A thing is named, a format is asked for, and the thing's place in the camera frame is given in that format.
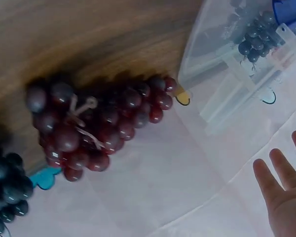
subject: wooden surface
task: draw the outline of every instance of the wooden surface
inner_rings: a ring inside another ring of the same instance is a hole
[[[0,124],[28,172],[44,156],[24,85],[57,70],[82,86],[130,69],[176,76],[201,0],[0,0]]]

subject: clear plastic container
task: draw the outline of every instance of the clear plastic container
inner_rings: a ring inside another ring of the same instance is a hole
[[[256,63],[240,54],[249,26],[273,14],[272,1],[207,0],[195,22],[182,60],[179,83],[190,94],[207,134],[219,132],[250,100],[272,104],[272,89],[282,72],[296,60],[296,31],[270,23],[262,28],[276,46]]]

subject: hand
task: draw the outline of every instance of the hand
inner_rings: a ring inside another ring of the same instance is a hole
[[[296,146],[296,131],[293,132],[292,139]],[[257,159],[253,163],[270,225],[276,237],[296,237],[296,171],[279,149],[272,150],[270,158],[285,190],[263,160]]]

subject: dark grape bunch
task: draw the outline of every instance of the dark grape bunch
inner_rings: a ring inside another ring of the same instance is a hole
[[[4,232],[4,223],[28,213],[26,200],[32,194],[33,184],[25,176],[22,158],[16,153],[3,156],[0,148],[0,235]]]
[[[264,11],[248,26],[244,40],[238,45],[239,53],[251,63],[256,63],[260,57],[266,57],[273,48],[283,44],[276,29],[273,12]]]
[[[33,113],[47,164],[61,167],[65,178],[74,182],[82,177],[84,167],[106,170],[109,155],[132,140],[136,129],[148,122],[159,123],[163,111],[172,107],[167,92],[176,87],[173,78],[154,75],[88,96],[56,82],[48,87],[30,87],[26,104]]]

